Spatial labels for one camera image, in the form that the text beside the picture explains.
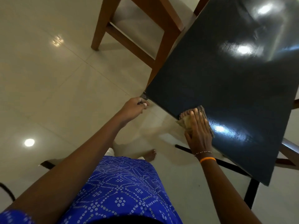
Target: forearm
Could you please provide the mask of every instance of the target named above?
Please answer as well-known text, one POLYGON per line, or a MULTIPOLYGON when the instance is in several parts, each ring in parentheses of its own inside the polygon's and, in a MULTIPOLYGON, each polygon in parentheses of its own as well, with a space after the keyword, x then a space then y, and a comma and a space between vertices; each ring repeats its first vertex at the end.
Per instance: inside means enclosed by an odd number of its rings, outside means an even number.
POLYGON ((214 160, 203 161, 202 168, 221 224, 261 223, 214 160))
POLYGON ((60 164, 28 188, 8 209, 26 212, 38 223, 55 223, 105 155, 123 127, 117 115, 60 164))

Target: white cloth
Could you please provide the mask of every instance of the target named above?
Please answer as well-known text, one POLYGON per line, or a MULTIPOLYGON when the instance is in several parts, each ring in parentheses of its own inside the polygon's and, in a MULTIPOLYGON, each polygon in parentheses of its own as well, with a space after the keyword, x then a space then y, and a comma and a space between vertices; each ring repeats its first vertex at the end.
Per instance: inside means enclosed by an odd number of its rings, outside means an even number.
POLYGON ((107 152, 105 153, 105 156, 115 156, 115 155, 114 155, 114 150, 113 150, 113 148, 109 148, 109 149, 107 150, 107 152))

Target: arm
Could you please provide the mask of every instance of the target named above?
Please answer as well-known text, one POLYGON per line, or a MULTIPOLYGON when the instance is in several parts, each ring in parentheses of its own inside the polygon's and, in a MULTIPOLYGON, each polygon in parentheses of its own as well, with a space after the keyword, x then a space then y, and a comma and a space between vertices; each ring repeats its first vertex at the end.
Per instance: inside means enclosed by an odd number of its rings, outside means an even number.
MULTIPOLYGON (((190 115, 192 135, 185 132, 185 137, 192 153, 211 152, 212 136, 209 132, 207 119, 204 119, 197 109, 194 109, 194 112, 192 111, 190 115)), ((199 161, 205 157, 212 157, 212 154, 201 153, 196 155, 199 161)), ((207 159, 201 165, 221 224, 261 224, 215 160, 207 159)))
POLYGON ((149 103, 140 97, 124 107, 83 145, 29 187, 7 209, 21 210, 38 223, 51 224, 70 206, 105 155, 119 130, 149 103))

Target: orange wristband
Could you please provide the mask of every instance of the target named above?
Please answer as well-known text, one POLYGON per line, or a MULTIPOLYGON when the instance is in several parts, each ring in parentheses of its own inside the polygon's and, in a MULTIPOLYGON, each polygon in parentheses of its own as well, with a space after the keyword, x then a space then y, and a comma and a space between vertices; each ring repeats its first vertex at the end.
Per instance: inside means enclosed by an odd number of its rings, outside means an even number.
POLYGON ((203 162, 203 161, 205 161, 207 159, 213 159, 213 160, 216 161, 216 159, 214 157, 205 157, 205 158, 202 158, 199 162, 201 163, 201 162, 203 162))

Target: black cable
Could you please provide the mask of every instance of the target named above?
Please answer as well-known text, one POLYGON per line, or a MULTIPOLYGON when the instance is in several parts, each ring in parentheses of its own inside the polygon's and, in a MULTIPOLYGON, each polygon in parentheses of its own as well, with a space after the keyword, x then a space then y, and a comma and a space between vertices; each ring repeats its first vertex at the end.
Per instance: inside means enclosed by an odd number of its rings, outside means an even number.
POLYGON ((16 200, 15 196, 14 196, 13 193, 9 190, 9 188, 6 187, 6 185, 4 185, 3 183, 0 182, 0 187, 1 187, 5 192, 7 192, 7 194, 10 196, 10 198, 11 198, 12 201, 15 201, 15 200, 16 200))

